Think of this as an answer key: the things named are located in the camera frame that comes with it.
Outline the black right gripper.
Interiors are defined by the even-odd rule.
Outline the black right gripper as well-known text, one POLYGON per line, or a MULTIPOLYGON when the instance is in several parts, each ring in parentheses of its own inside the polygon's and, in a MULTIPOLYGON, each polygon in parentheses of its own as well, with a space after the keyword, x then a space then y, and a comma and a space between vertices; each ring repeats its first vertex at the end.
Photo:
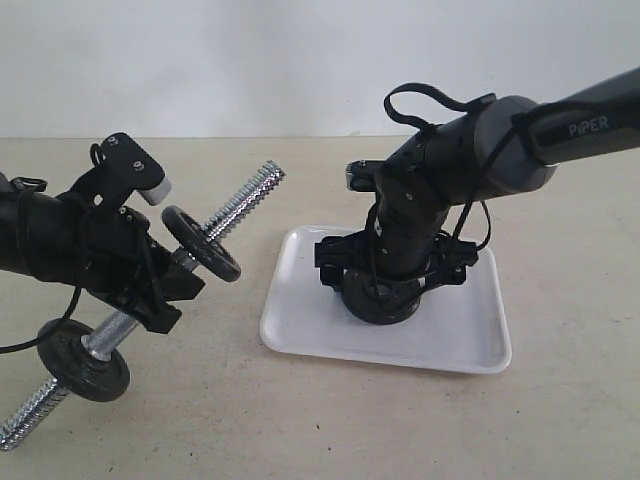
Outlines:
POLYGON ((418 280, 421 293, 464 284, 466 269, 479 260, 480 245, 443 229, 450 209, 438 196, 378 194, 362 230, 315 243, 321 283, 341 292, 344 273, 355 270, 374 281, 418 280))

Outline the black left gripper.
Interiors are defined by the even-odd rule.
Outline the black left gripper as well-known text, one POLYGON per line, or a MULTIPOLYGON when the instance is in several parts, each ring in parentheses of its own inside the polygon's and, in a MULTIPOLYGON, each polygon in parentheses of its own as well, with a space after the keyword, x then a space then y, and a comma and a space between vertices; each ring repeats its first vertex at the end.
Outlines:
POLYGON ((151 333, 168 334, 181 311, 169 302, 193 300, 205 282, 149 235, 139 212, 103 217, 85 210, 77 224, 74 298, 85 291, 131 314, 151 333))

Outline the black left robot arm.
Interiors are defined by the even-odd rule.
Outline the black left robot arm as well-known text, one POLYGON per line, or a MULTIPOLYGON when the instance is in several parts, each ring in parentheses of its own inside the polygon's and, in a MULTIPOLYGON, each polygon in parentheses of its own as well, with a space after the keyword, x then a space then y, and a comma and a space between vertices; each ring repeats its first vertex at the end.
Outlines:
POLYGON ((45 194, 41 179, 1 180, 1 268, 44 283, 80 287, 99 301, 167 334, 179 301, 205 286, 149 234, 146 216, 126 205, 102 213, 73 192, 45 194))

